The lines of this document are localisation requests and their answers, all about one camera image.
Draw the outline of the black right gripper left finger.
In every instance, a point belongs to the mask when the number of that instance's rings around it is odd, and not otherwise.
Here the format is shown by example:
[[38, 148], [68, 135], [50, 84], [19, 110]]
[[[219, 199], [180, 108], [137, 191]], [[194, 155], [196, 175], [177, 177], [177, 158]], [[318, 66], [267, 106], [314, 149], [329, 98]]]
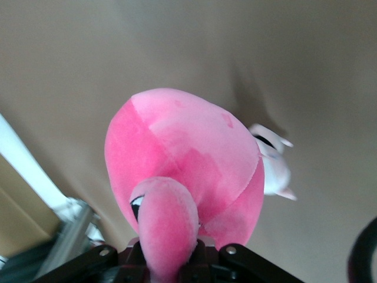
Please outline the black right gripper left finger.
[[62, 264], [38, 278], [38, 282], [148, 282], [146, 266], [138, 238], [118, 252], [100, 245]]

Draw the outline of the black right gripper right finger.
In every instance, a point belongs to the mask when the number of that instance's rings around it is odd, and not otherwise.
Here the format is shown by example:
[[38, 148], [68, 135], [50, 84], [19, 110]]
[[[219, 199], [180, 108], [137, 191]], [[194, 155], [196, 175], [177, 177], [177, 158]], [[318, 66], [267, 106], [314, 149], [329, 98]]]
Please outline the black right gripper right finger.
[[199, 238], [178, 282], [301, 282], [294, 275], [243, 245], [231, 243], [219, 250], [210, 238]]

